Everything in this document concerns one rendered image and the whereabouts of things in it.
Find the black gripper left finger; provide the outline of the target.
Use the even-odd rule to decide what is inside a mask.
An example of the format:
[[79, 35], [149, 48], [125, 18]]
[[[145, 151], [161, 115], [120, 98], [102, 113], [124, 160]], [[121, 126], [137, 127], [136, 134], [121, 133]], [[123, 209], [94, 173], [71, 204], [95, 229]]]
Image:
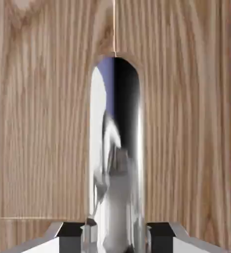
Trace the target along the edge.
[[81, 253], [82, 222], [53, 222], [42, 237], [0, 253]]

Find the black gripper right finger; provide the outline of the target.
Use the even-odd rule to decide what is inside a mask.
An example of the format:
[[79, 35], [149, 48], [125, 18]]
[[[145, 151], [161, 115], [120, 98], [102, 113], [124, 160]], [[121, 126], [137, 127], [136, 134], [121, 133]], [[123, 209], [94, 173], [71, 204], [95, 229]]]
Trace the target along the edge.
[[148, 222], [146, 253], [231, 253], [219, 246], [189, 236], [175, 222]]

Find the curved shiny metal handle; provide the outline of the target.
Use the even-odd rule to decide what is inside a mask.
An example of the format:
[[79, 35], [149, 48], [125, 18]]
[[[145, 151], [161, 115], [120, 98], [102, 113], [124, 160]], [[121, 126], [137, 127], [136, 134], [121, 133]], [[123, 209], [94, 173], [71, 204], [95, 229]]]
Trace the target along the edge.
[[139, 75], [124, 58], [104, 56], [91, 74], [81, 253], [145, 253], [144, 197]]

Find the light wood drawer front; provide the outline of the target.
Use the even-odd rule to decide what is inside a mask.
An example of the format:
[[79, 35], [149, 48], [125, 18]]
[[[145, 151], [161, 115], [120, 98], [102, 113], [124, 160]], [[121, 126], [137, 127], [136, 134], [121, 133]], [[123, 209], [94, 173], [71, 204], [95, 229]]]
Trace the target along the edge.
[[231, 249], [231, 0], [116, 0], [141, 77], [145, 215]]
[[112, 0], [0, 0], [0, 218], [84, 220], [92, 70]]

